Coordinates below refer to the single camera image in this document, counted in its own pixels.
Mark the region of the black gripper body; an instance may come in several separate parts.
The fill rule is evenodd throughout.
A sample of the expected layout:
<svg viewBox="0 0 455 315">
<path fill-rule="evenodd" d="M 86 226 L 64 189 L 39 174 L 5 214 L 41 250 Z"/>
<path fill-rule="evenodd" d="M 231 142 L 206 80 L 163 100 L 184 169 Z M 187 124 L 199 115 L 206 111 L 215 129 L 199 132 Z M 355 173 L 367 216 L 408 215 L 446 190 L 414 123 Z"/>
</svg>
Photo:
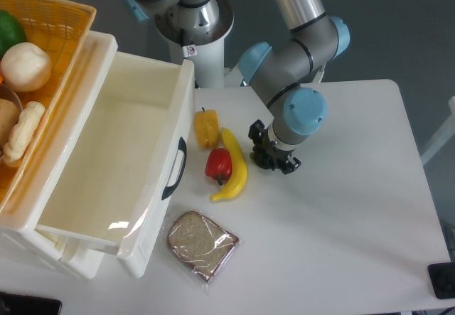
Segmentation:
<svg viewBox="0 0 455 315">
<path fill-rule="evenodd" d="M 284 153 L 289 153 L 290 154 L 291 153 L 290 151 L 285 151 L 285 150 L 282 150 L 282 149 L 278 148 L 277 145 L 276 145 L 276 142 L 269 139 L 267 130 L 265 130 L 265 133 L 264 133 L 264 135 L 262 137 L 262 148 L 273 159 L 273 167 L 272 167 L 272 169 L 277 169 L 276 158 L 280 154 L 284 154 Z"/>
</svg>

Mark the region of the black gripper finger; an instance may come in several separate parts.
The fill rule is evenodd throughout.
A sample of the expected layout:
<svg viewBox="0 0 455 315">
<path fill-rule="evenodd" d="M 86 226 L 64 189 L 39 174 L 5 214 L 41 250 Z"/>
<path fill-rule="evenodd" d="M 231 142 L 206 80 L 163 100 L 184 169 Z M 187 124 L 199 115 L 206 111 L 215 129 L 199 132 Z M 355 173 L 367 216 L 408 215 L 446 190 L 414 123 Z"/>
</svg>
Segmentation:
<svg viewBox="0 0 455 315">
<path fill-rule="evenodd" d="M 252 140 L 253 147 L 252 151 L 256 152 L 258 149 L 262 149 L 262 137 L 265 133 L 264 123 L 258 119 L 250 125 L 248 137 Z"/>
<path fill-rule="evenodd" d="M 284 153 L 276 158 L 276 165 L 284 175 L 287 175 L 295 172 L 301 166 L 301 161 L 289 153 Z"/>
</svg>

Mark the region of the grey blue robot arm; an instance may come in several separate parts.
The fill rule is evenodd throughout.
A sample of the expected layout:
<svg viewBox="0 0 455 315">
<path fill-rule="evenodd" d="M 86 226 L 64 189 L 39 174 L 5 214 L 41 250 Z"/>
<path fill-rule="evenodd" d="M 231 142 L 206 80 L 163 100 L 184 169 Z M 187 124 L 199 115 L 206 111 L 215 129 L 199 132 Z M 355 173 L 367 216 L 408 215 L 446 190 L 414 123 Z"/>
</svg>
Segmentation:
<svg viewBox="0 0 455 315">
<path fill-rule="evenodd" d="M 153 19 L 175 63 L 191 60 L 200 87 L 221 87 L 224 40 L 234 23 L 227 0 L 124 0 L 138 21 Z M 251 159 L 261 169 L 288 174 L 300 167 L 293 151 L 316 132 L 327 106 L 317 91 L 303 87 L 309 74 L 323 75 L 325 65 L 350 43 L 347 25 L 327 16 L 321 0 L 276 0 L 291 34 L 281 50 L 261 42 L 237 62 L 249 85 L 273 116 L 272 123 L 250 126 Z"/>
</svg>

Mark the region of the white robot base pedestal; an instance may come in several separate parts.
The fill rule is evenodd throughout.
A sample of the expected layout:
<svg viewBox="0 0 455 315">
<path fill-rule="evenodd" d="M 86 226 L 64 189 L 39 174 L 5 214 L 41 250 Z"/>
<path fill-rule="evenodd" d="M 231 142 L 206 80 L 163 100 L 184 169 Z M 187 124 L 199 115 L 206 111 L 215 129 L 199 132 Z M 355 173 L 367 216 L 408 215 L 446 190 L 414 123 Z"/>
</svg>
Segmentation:
<svg viewBox="0 0 455 315">
<path fill-rule="evenodd" d="M 276 0 L 289 29 L 324 16 L 321 0 Z M 168 43 L 173 63 L 193 61 L 200 87 L 219 88 L 225 79 L 225 38 L 234 24 L 228 0 L 207 0 L 202 4 L 174 4 L 155 15 L 160 34 Z"/>
</svg>

